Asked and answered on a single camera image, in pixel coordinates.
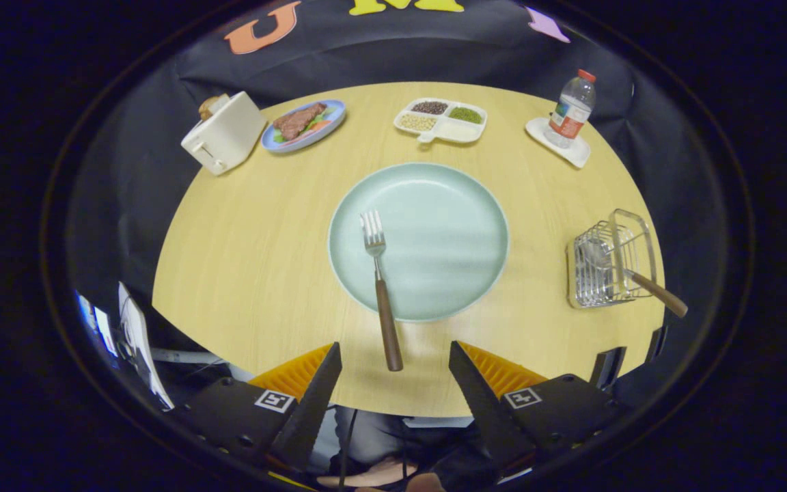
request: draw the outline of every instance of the red bottle cap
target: red bottle cap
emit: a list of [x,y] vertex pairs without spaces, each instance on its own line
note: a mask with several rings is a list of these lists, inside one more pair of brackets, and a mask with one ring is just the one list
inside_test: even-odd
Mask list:
[[582,79],[585,79],[588,82],[591,82],[592,84],[597,80],[597,78],[594,77],[594,75],[588,74],[588,72],[585,72],[584,70],[579,70],[579,76]]

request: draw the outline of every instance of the white coaster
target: white coaster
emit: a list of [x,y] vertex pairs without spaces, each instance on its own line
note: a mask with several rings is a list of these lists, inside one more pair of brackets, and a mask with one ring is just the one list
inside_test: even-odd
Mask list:
[[546,136],[544,136],[543,131],[548,125],[548,118],[535,118],[528,121],[525,128],[531,137],[538,143],[543,144],[543,146],[551,152],[562,156],[563,159],[568,160],[570,164],[577,166],[579,169],[584,167],[585,163],[588,161],[588,157],[591,156],[591,146],[585,142],[585,139],[582,138],[581,135],[577,135],[569,146],[569,149],[561,149],[554,143],[549,142]]

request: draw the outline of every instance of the blue plate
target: blue plate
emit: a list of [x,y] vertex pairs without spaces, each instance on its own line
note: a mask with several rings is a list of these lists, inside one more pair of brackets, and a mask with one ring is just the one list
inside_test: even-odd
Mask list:
[[497,283],[509,254],[509,227],[487,188],[445,165],[407,163],[374,172],[346,194],[327,248],[344,290],[378,310],[372,257],[359,214],[377,209],[387,241],[381,271],[393,317],[441,320],[478,302]]
[[304,104],[303,106],[294,109],[290,113],[309,108],[314,106],[316,103],[321,102],[327,105],[328,111],[323,120],[326,122],[324,128],[320,128],[320,130],[316,131],[307,131],[303,134],[300,134],[299,137],[290,140],[290,142],[278,143],[275,142],[275,128],[272,127],[272,124],[269,124],[269,126],[266,127],[266,131],[263,132],[263,136],[260,138],[260,143],[263,144],[263,148],[269,152],[275,153],[294,152],[294,150],[300,150],[303,147],[310,146],[310,144],[314,144],[321,138],[330,135],[330,133],[336,130],[338,125],[342,123],[342,120],[344,120],[344,102],[341,102],[338,99],[316,100],[316,102]]

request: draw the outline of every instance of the wire basket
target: wire basket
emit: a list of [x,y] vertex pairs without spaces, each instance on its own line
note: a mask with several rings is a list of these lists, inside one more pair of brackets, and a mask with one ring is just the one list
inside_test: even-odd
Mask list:
[[566,244],[566,264],[574,308],[599,308],[652,295],[625,275],[625,269],[658,281],[649,226],[621,208]]

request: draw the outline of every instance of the wooden fork handle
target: wooden fork handle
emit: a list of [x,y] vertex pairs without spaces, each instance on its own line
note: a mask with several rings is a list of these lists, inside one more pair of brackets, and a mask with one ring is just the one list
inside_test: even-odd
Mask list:
[[680,318],[685,317],[686,312],[688,312],[688,306],[682,302],[682,299],[679,299],[674,293],[652,282],[652,280],[643,277],[636,271],[627,271],[627,273],[633,278],[634,282],[643,286],[644,289],[651,292],[656,298],[661,299],[661,301],[666,304],[669,311],[672,311]]
[[402,370],[402,354],[400,343],[396,339],[396,325],[391,311],[391,301],[387,296],[387,284],[384,280],[375,281],[375,295],[378,298],[378,319],[381,320],[381,340],[385,346],[387,369]]

